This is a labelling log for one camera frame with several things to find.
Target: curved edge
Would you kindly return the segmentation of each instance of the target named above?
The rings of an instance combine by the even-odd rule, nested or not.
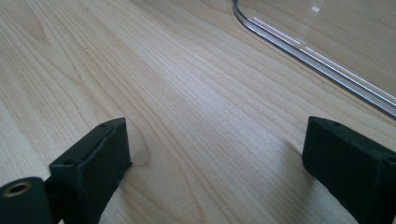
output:
[[[296,48],[285,38],[288,36],[281,36],[255,23],[241,12],[238,7],[238,0],[233,0],[233,13],[235,17],[254,34],[287,52],[293,58],[316,70],[337,85],[347,89],[349,92],[358,96],[364,102],[372,105],[392,119],[396,119],[396,98],[392,95],[382,91],[377,86],[325,57],[323,57],[325,60],[321,60],[319,57],[315,57],[303,49]]]

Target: glass panel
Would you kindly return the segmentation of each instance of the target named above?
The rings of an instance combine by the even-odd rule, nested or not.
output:
[[[396,1],[233,0],[248,29],[396,119]]]

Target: hole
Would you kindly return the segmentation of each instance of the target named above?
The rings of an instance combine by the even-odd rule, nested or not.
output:
[[[9,187],[4,191],[4,196],[9,198],[20,195],[28,190],[30,187],[32,187],[32,185],[29,182],[14,184],[13,186]]]
[[[74,160],[66,160],[66,161],[64,161],[64,165],[70,165],[70,164],[73,164],[74,163]]]

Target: black plastic bracket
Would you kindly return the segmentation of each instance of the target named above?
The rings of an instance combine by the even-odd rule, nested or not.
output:
[[[125,119],[95,127],[49,165],[51,177],[0,188],[0,223],[98,223],[132,165]]]
[[[303,163],[359,223],[392,223],[395,152],[338,122],[310,117]]]

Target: wooden table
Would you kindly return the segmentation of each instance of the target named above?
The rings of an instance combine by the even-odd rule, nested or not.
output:
[[[309,116],[396,150],[396,122],[247,31],[231,0],[0,2],[0,185],[127,118],[101,223],[348,223],[303,167]]]

